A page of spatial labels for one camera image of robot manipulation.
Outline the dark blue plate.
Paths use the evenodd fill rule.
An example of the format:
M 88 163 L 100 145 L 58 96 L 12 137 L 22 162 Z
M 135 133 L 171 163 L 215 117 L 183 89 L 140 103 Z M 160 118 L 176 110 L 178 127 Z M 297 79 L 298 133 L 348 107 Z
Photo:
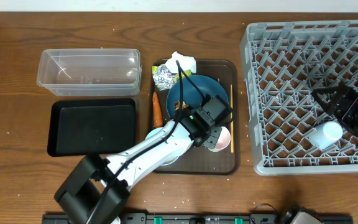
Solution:
M 214 79 L 202 76 L 192 75 L 189 79 L 200 89 L 204 97 L 207 95 L 214 97 L 219 95 L 226 103 L 229 102 L 228 96 L 224 88 Z M 166 109 L 169 117 L 175 114 L 175 102 L 180 99 L 180 84 L 176 83 L 170 89 L 166 100 Z M 186 79 L 183 79 L 183 101 L 195 108 L 199 107 L 202 103 L 202 97 L 196 88 Z

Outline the light blue plastic cup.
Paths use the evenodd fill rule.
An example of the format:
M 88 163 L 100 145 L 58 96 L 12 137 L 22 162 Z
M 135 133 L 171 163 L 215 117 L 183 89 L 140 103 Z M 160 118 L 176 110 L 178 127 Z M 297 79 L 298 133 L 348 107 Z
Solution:
M 309 142 L 320 149 L 326 149 L 341 139 L 342 126 L 334 121 L 320 124 L 309 134 Z

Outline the pink plastic cup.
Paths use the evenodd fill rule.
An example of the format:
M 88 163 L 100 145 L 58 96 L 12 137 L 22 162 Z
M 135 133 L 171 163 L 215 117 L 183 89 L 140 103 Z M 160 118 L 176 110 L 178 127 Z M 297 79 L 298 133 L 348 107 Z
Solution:
M 217 141 L 215 147 L 212 149 L 209 148 L 209 150 L 212 152 L 219 152 L 219 151 L 225 149 L 226 147 L 228 147 L 228 145 L 231 142 L 231 134 L 230 134 L 229 130 L 224 126 L 222 126 L 221 128 L 222 128 L 222 130 L 221 130 L 221 133 L 219 135 L 219 138 L 218 138 L 218 141 Z

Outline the brown shiitake mushroom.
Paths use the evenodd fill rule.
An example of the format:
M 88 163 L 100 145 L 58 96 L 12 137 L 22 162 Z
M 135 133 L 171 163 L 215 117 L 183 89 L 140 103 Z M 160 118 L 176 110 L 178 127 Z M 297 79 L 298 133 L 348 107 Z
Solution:
M 180 108 L 184 109 L 184 108 L 186 108 L 186 107 L 188 107 L 188 105 L 186 104 L 185 101 L 180 101 L 180 100 L 178 100 L 178 101 L 176 101 L 176 102 L 174 103 L 174 109 L 175 109 L 175 111 L 178 111 Z

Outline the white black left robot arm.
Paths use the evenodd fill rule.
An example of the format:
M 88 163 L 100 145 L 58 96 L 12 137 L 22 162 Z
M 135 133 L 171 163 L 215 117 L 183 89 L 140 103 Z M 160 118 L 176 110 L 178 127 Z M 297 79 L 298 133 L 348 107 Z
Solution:
M 112 223 L 130 191 L 164 162 L 204 143 L 230 110 L 215 106 L 177 111 L 175 118 L 153 136 L 106 158 L 85 156 L 54 195 L 73 223 Z

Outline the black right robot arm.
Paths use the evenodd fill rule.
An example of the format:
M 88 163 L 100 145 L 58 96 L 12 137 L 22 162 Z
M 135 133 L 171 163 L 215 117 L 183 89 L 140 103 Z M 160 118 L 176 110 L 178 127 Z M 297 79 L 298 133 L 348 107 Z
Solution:
M 358 92 L 355 88 L 340 83 L 315 89 L 311 96 L 325 113 L 335 117 L 347 132 L 358 137 Z

